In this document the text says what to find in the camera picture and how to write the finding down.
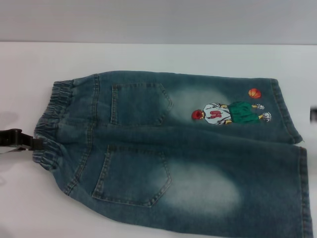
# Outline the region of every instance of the embroidered cartoon patch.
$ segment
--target embroidered cartoon patch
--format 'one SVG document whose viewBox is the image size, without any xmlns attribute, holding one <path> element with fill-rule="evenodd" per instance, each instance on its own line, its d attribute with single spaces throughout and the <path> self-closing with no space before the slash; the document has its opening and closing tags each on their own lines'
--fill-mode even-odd
<svg viewBox="0 0 317 238">
<path fill-rule="evenodd" d="M 251 98 L 260 98 L 262 96 L 262 93 L 259 89 L 257 88 L 252 88 L 249 90 L 249 96 Z"/>
<path fill-rule="evenodd" d="M 195 110 L 192 119 L 205 119 L 210 124 L 224 125 L 229 123 L 260 123 L 261 121 L 271 121 L 271 113 L 258 115 L 251 109 L 263 110 L 260 104 L 251 105 L 246 102 L 235 102 L 230 105 L 220 103 L 207 104 L 203 110 Z"/>
</svg>

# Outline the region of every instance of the jeans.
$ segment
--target jeans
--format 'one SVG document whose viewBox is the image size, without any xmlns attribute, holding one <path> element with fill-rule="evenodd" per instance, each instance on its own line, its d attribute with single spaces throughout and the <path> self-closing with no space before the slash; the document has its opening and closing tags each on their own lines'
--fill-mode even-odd
<svg viewBox="0 0 317 238">
<path fill-rule="evenodd" d="M 115 71 L 56 82 L 33 159 L 115 221 L 312 238 L 307 153 L 275 79 Z"/>
</svg>

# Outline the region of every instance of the gray wall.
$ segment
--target gray wall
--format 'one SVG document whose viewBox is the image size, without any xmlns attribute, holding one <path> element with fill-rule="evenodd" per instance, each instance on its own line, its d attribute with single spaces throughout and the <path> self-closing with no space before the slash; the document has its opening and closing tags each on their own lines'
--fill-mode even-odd
<svg viewBox="0 0 317 238">
<path fill-rule="evenodd" d="M 0 41 L 317 44 L 317 0 L 0 0 Z"/>
</svg>

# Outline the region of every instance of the orange basketball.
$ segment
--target orange basketball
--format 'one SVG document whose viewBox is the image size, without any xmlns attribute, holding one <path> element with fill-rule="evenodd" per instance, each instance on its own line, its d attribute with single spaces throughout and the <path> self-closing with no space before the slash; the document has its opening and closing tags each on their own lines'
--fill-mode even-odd
<svg viewBox="0 0 317 238">
<path fill-rule="evenodd" d="M 249 90 L 249 96 L 251 98 L 260 98 L 261 97 L 261 92 L 258 89 L 253 88 L 253 89 Z"/>
</svg>

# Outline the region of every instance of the denim pocket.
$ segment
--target denim pocket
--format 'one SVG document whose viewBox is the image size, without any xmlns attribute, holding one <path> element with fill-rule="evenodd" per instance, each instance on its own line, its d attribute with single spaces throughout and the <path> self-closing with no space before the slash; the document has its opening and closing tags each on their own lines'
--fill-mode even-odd
<svg viewBox="0 0 317 238">
<path fill-rule="evenodd" d="M 93 198 L 151 207 L 171 182 L 162 152 L 108 146 Z"/>
<path fill-rule="evenodd" d="M 160 125 L 171 107 L 172 101 L 160 83 L 129 83 L 112 86 L 112 124 Z"/>
</svg>

